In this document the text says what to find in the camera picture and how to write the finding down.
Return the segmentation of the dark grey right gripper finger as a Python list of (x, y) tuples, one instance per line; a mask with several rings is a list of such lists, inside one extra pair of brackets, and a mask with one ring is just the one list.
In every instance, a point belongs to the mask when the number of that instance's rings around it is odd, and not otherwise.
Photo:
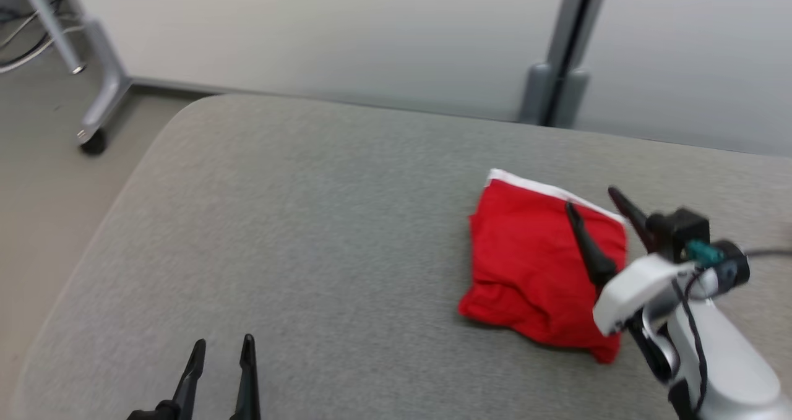
[(596, 241), (592, 239), (586, 229), (585, 220), (577, 211), (574, 203), (567, 201), (565, 210), (572, 228), (572, 234), (574, 234), (576, 239), (578, 251), (580, 256), (582, 256), (588, 279), (595, 288), (604, 288), (617, 274), (616, 262), (606, 256)]
[(656, 252), (655, 237), (646, 226), (648, 218), (645, 212), (634, 205), (616, 186), (608, 187), (608, 195), (617, 211), (630, 223), (645, 250)]

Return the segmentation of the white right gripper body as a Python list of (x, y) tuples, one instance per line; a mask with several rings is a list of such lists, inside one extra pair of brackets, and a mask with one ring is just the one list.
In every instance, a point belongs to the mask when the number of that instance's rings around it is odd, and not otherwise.
[(659, 254), (634, 260), (600, 293), (592, 311), (598, 330), (605, 336), (614, 335), (637, 316), (637, 326), (645, 335), (658, 338), (658, 323), (681, 303), (675, 287), (687, 284), (696, 268), (695, 262), (673, 264)]

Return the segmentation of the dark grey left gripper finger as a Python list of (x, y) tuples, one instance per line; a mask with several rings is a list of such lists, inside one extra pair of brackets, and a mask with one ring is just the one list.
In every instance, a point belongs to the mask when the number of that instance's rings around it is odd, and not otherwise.
[(241, 378), (239, 381), (234, 419), (261, 419), (257, 355), (254, 335), (245, 335), (239, 359)]
[(172, 397), (173, 406), (176, 408), (175, 419), (192, 419), (196, 386), (204, 370), (206, 346), (205, 339), (197, 340), (187, 359), (186, 367)]

